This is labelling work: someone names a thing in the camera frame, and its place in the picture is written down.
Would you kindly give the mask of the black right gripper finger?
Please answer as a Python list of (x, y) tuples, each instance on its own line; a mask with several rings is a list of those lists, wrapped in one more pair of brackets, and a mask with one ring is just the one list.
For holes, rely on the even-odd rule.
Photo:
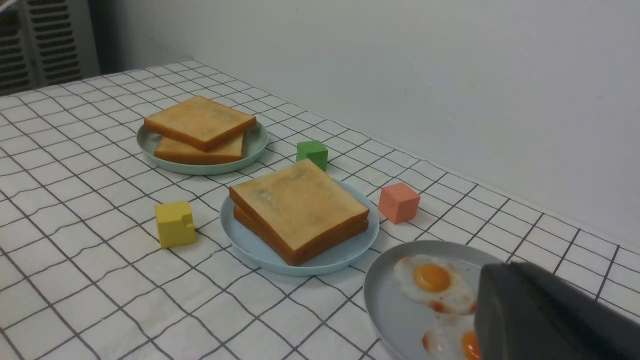
[(474, 320), (482, 360), (637, 360), (640, 327), (530, 262), (484, 265)]

